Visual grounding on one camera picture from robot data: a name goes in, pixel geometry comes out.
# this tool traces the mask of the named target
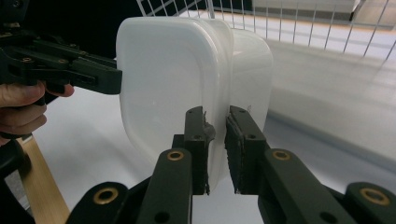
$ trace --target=human hand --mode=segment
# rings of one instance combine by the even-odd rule
[[[44,96],[46,85],[38,82],[35,86],[23,86],[20,84],[0,85],[0,132],[10,134],[28,134],[44,125],[47,121],[44,112],[46,105],[33,105],[34,102]],[[65,85],[64,91],[49,93],[67,97],[73,94],[74,88]],[[9,139],[0,136],[0,146],[6,144]]]

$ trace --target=white tabletop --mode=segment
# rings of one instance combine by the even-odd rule
[[[118,95],[77,88],[72,97],[50,103],[46,116],[48,122],[34,132],[35,139],[71,210],[97,184],[115,181],[131,188],[151,175],[152,167],[123,130]],[[394,173],[299,132],[281,120],[269,116],[264,134],[271,147],[296,153],[331,188],[344,191],[348,183],[369,181],[396,192]],[[194,197],[192,216],[194,224],[262,222],[257,197],[234,195],[228,176],[210,196]]]

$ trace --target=wood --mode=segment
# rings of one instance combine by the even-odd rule
[[[35,223],[64,224],[70,214],[34,137],[18,139],[30,159],[19,170]]]

